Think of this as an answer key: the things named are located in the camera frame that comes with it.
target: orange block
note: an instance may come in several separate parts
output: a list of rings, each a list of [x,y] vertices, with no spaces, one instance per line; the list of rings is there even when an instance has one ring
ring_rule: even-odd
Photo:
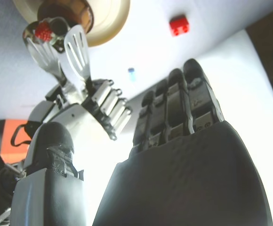
[[[19,147],[13,147],[11,145],[11,138],[14,131],[19,125],[26,124],[27,120],[6,120],[4,132],[2,136],[1,146],[0,146],[0,156],[5,163],[15,163],[24,159],[27,155],[29,145],[22,144]],[[24,128],[20,129],[15,143],[21,143],[26,140],[31,140],[26,134]]]

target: black strap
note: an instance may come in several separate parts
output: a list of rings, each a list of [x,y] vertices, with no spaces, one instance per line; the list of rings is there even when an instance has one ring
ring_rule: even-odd
[[[22,127],[24,127],[24,126],[25,126],[25,124],[19,125],[19,126],[16,128],[16,130],[14,131],[14,134],[12,135],[12,138],[11,138],[11,145],[12,145],[13,147],[18,147],[18,146],[23,145],[23,144],[29,145],[29,144],[31,143],[30,140],[26,140],[26,141],[21,142],[21,143],[19,143],[19,144],[17,144],[17,145],[15,144],[16,136],[17,136],[19,130],[20,130]]]

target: raspberry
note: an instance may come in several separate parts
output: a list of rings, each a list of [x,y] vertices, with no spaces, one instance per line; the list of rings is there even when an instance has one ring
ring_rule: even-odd
[[[44,41],[51,41],[52,39],[52,31],[49,27],[48,22],[41,22],[35,30],[35,36]]]

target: beige plate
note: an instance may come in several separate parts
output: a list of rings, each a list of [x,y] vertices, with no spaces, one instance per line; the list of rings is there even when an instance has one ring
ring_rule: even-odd
[[[13,0],[28,23],[37,21],[37,11],[43,0]],[[94,26],[86,35],[88,45],[101,45],[122,29],[129,13],[130,0],[88,0],[94,13]]]

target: strawberry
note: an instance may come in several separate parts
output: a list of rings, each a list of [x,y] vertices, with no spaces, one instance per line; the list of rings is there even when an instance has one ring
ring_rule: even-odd
[[[52,31],[49,27],[48,22],[46,21],[39,23],[38,27],[35,30],[35,36],[44,41],[51,41],[51,34]]]

